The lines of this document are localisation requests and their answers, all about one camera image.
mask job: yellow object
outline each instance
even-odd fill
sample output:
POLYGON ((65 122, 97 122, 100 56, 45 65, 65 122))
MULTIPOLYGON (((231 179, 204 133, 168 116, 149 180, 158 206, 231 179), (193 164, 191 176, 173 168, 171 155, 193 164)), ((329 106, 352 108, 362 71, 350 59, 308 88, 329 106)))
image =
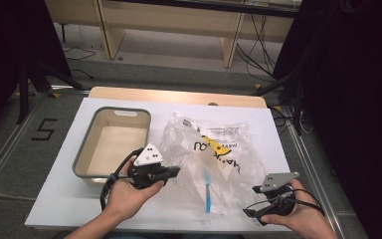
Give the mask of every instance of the yellow object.
POLYGON ((209 144, 212 146, 213 150, 216 152, 217 156, 223 156, 231 152, 230 149, 222 146, 219 142, 213 140, 212 138, 203 135, 203 138, 209 142, 209 144))

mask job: transparent plastic bag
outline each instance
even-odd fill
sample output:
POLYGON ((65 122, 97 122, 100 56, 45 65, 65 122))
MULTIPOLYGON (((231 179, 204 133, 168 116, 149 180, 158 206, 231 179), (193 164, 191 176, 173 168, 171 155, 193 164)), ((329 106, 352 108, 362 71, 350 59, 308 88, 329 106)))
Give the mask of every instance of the transparent plastic bag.
POLYGON ((159 150, 165 163, 181 167, 174 181, 202 205, 209 184, 211 212, 243 213, 243 208, 260 199, 252 187, 265 177, 249 130, 245 121, 220 125, 176 112, 165 127, 159 150))

